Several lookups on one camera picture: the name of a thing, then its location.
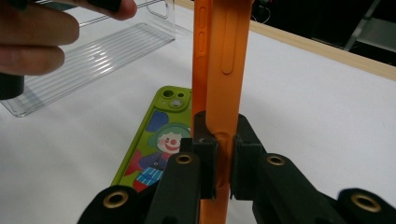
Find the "white surface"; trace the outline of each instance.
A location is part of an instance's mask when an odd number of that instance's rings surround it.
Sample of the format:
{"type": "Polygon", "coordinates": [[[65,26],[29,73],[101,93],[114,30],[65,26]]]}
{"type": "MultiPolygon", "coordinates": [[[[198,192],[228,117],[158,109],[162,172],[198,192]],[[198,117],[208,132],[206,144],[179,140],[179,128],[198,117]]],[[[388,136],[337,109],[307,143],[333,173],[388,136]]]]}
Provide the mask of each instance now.
{"type": "MultiPolygon", "coordinates": [[[[177,7],[177,24],[192,13],[177,7]]],[[[160,87],[191,85],[191,32],[21,119],[0,107],[0,223],[76,223],[109,186],[160,87]]],[[[396,205],[396,82],[249,34],[240,112],[315,187],[396,205]]],[[[232,201],[228,223],[254,223],[232,201]]]]}

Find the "finger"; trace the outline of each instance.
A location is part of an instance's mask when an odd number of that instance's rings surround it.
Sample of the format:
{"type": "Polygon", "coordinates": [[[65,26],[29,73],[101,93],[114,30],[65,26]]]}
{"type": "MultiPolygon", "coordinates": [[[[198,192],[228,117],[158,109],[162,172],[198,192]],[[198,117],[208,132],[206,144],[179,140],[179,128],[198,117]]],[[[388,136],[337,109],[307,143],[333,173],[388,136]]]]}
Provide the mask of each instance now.
{"type": "Polygon", "coordinates": [[[74,5],[77,7],[85,7],[87,9],[105,14],[111,18],[114,18],[119,21],[127,20],[132,18],[137,11],[137,6],[134,0],[121,0],[120,3],[120,9],[118,12],[113,12],[101,7],[97,7],[94,5],[91,5],[90,3],[87,2],[87,0],[55,0],[57,2],[62,2],[70,5],[74,5]]]}
{"type": "Polygon", "coordinates": [[[1,46],[0,72],[12,75],[44,75],[64,64],[58,47],[1,46]]]}
{"type": "Polygon", "coordinates": [[[8,45],[58,46],[78,39],[78,22],[72,16],[29,4],[17,10],[0,2],[0,43],[8,45]]]}

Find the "green phone case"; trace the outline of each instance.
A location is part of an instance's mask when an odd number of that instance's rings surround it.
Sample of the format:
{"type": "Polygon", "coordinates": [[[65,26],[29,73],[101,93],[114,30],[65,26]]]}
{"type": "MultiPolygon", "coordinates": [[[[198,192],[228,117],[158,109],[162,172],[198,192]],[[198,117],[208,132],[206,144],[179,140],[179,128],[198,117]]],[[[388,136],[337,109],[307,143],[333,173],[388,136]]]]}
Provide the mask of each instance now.
{"type": "Polygon", "coordinates": [[[111,186],[137,192],[161,179],[170,156],[178,153],[181,138],[190,137],[191,90],[160,88],[126,153],[111,186]]]}

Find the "transparent plastic case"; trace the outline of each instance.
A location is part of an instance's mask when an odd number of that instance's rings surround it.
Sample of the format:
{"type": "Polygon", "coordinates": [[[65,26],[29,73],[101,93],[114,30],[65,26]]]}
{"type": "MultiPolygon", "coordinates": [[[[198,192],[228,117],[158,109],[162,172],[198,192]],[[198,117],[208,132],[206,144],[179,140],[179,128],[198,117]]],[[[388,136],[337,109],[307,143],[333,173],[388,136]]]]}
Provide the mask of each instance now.
{"type": "Polygon", "coordinates": [[[66,10],[79,21],[80,36],[63,46],[64,65],[41,77],[25,77],[24,93],[1,101],[16,117],[26,116],[104,77],[175,39],[173,0],[137,0],[136,15],[116,21],[81,7],[66,10]]]}

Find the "cartoon print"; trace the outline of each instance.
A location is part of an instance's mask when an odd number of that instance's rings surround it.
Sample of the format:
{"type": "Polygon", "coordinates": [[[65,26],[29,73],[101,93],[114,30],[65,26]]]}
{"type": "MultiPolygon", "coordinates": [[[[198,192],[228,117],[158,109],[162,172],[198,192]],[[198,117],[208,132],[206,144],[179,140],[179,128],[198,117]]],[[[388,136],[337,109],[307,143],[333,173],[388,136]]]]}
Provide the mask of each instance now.
{"type": "Polygon", "coordinates": [[[161,128],[148,139],[148,145],[156,148],[156,152],[142,157],[142,152],[136,149],[129,167],[124,175],[131,175],[140,172],[134,180],[133,187],[139,192],[154,184],[163,175],[166,163],[173,154],[180,150],[181,138],[190,137],[190,129],[181,123],[167,123],[156,119],[157,125],[161,123],[161,128]]]}
{"type": "Polygon", "coordinates": [[[155,110],[152,113],[151,118],[148,122],[148,126],[146,127],[146,132],[155,133],[159,130],[163,125],[169,122],[169,117],[166,113],[155,110]]]}

